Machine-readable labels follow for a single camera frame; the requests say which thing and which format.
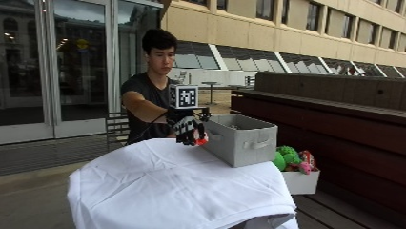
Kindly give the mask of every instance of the black glove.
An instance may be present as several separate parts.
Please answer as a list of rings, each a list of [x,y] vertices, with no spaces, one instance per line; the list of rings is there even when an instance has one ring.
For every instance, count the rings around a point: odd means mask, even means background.
[[[202,145],[206,143],[203,124],[192,117],[190,109],[167,109],[166,122],[175,130],[175,142],[183,145]]]

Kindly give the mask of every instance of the box handle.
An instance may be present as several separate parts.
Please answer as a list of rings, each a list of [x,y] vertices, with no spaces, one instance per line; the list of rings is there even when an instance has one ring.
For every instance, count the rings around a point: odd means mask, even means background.
[[[264,146],[268,145],[268,142],[270,142],[270,138],[267,138],[267,140],[262,141],[262,142],[243,142],[243,149],[251,149],[251,150],[255,150],[255,149],[259,149]]]
[[[208,130],[206,130],[206,132],[210,134],[207,140],[220,141],[223,139],[223,137],[220,135],[212,134]]]

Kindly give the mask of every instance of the white tablecloth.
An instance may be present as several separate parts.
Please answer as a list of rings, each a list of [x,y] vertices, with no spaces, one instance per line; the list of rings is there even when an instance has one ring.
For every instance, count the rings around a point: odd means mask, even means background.
[[[271,162],[231,168],[202,147],[151,139],[101,156],[69,176],[77,228],[228,228],[268,216],[271,227],[295,205]]]

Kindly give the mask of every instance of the building facade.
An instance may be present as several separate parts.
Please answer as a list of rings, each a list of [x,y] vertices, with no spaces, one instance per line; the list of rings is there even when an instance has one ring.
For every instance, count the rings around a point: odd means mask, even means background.
[[[403,0],[172,0],[160,27],[212,50],[218,72],[175,57],[191,83],[230,85],[255,71],[403,78],[404,22]]]

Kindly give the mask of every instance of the brown wooden wall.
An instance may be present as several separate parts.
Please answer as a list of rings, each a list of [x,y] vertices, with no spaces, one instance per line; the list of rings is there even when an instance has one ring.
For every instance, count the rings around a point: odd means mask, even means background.
[[[403,78],[256,73],[255,90],[406,111]]]
[[[231,110],[278,125],[278,145],[311,151],[320,180],[406,216],[404,112],[256,88],[231,93]]]

